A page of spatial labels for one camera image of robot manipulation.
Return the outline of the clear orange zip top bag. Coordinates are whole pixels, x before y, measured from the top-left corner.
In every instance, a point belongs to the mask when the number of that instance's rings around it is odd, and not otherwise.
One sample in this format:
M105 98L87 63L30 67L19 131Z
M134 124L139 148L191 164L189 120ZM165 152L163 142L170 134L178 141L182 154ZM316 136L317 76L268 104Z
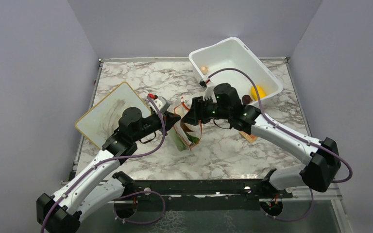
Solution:
M187 112L189 111L189 107L185 104L184 97L178 98L173 105L170 106L170 112L180 115L183 117ZM203 134L203 127L202 123L199 123L197 126L192 126L189 124L184 124L181 121L178 121L170 130L169 130L169 137L172 140L172 130L176 130L178 132L181 132L183 130L184 132L195 132L195 135L198 135L200 138Z

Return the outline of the green leafy vegetable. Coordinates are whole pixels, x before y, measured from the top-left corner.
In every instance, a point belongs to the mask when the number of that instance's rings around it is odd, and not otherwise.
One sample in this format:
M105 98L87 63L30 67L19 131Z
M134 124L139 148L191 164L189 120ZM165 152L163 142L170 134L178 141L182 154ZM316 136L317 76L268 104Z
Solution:
M179 151L184 150L191 150L193 149L201 140L198 135L195 135L195 132L178 132L176 130L172 130L172 140L175 144L175 147Z

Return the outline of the white plastic bin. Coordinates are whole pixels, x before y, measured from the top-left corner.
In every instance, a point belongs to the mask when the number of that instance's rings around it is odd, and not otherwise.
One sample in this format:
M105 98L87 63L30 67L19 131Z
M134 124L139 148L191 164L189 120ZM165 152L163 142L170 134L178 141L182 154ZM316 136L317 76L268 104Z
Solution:
M212 46L195 50L188 58L198 83L207 78L215 86L228 83L236 89L240 99L244 95L251 96L252 83L265 91L266 97L261 99L263 105L283 91L281 82L239 38L229 37ZM202 66L208 67L205 75L200 71ZM250 105L259 106L258 101L254 100Z

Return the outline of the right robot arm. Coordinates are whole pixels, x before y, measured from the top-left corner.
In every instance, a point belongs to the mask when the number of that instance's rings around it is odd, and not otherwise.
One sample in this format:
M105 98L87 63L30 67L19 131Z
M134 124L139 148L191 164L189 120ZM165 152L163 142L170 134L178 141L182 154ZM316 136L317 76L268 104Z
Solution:
M228 83L218 84L213 91L214 99L193 98L192 105L181 122L197 126L213 119L224 119L231 128L261 137L301 162L297 166L269 171L261 184L264 196L272 198L281 190L298 186L308 186L317 192L327 191L341 166L334 140L326 138L321 141L277 121L266 120L259 108L242 104L236 89Z

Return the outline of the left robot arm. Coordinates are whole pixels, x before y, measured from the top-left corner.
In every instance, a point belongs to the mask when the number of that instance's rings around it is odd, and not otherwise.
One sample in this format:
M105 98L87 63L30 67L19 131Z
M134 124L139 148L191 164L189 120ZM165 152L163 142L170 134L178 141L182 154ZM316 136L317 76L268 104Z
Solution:
M52 195L42 194L37 202L37 221L41 232L75 233L93 212L113 199L128 199L133 194L133 180L126 174L121 179L100 182L128 158L135 158L137 141L156 132L162 135L181 116L158 110L143 118L136 107L123 111L119 126L106 140L91 163L67 185Z

